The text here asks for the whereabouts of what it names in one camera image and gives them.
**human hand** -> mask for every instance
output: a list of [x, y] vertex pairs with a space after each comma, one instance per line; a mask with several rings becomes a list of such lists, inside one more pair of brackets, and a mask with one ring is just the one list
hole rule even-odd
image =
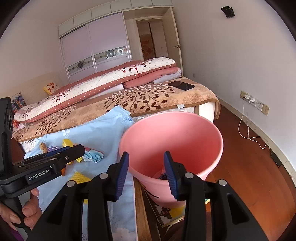
[[[24, 218], [24, 223], [31, 229], [34, 228], [35, 224], [37, 223], [38, 219], [42, 214], [42, 210], [39, 207], [39, 199], [37, 197], [38, 195], [38, 189], [32, 189], [31, 199], [22, 208], [22, 213], [26, 216]], [[2, 203], [0, 203], [0, 215], [3, 218], [3, 220], [7, 222], [9, 226], [14, 230], [16, 230], [16, 228], [12, 223], [21, 223], [19, 217], [10, 208], [6, 207]]]

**white charging cable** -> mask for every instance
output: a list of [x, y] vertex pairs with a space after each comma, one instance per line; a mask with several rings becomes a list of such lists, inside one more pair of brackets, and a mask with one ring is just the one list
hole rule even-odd
[[[241, 120], [240, 120], [240, 122], [239, 122], [239, 127], [240, 127], [240, 124], [241, 124], [241, 122], [242, 122], [243, 117], [244, 117], [244, 99], [242, 99], [242, 118], [241, 118]], [[261, 138], [261, 137], [249, 137], [248, 110], [247, 110], [247, 116], [246, 116], [246, 117], [247, 117], [246, 124], [247, 124], [247, 126], [248, 126], [248, 137], [244, 137], [244, 136], [240, 133], [240, 131], [239, 131], [239, 134], [241, 135], [241, 137], [243, 137], [243, 138], [245, 138], [245, 139], [249, 139], [249, 140], [251, 140], [251, 141], [255, 141], [255, 140], [253, 140], [253, 138]], [[259, 144], [259, 146], [260, 146], [261, 149], [265, 149], [266, 145], [264, 145], [264, 147], [262, 147], [258, 141], [255, 141], [255, 142], [257, 142], [257, 143]]]

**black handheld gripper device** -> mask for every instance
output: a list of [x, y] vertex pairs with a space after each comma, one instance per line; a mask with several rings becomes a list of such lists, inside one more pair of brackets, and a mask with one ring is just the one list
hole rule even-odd
[[182, 241], [206, 241], [205, 198], [210, 199], [212, 241], [268, 241], [264, 231], [231, 186], [201, 180], [164, 153], [164, 166], [172, 195], [186, 201]]
[[88, 199], [88, 241], [113, 241], [107, 201], [122, 195], [128, 172], [129, 156], [109, 166], [91, 181], [68, 181], [46, 208], [27, 241], [81, 241], [83, 200]]
[[[24, 224], [22, 204], [29, 200], [30, 190], [60, 176], [66, 164], [82, 157], [85, 149], [82, 145], [64, 147], [12, 164], [13, 115], [10, 98], [0, 99], [0, 201], [20, 217], [21, 224], [13, 225], [26, 240], [31, 230]], [[27, 197], [21, 203], [19, 196]]]

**light blue cloth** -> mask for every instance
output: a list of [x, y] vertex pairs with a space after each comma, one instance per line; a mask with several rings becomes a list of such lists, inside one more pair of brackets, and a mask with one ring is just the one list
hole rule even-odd
[[[46, 134], [36, 138], [37, 145], [25, 158], [42, 153], [39, 144], [44, 142], [46, 146], [62, 146], [63, 139], [70, 139], [73, 143], [82, 144], [86, 147], [101, 151], [104, 154], [98, 163], [74, 162], [67, 165], [65, 176], [60, 176], [38, 187], [40, 191], [40, 207], [44, 211], [64, 184], [73, 176], [74, 172], [80, 172], [86, 177], [93, 178], [106, 172], [109, 165], [119, 161], [118, 146], [123, 133], [134, 124], [129, 116], [130, 112], [120, 106], [114, 107], [108, 113], [90, 122], [68, 130]], [[108, 203], [109, 217], [114, 241], [134, 241], [136, 235], [136, 216], [134, 201], [133, 178], [128, 173], [119, 200]], [[87, 205], [83, 206], [83, 240], [87, 241]]]

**headboard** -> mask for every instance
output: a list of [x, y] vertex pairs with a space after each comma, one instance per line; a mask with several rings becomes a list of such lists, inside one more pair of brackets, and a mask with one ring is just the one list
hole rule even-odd
[[44, 91], [43, 87], [52, 82], [56, 82], [59, 87], [63, 86], [59, 80], [57, 72], [51, 72], [24, 81], [4, 93], [0, 91], [0, 98], [10, 96], [10, 98], [13, 99], [19, 92], [21, 92], [26, 104], [34, 104], [48, 97], [48, 94]]

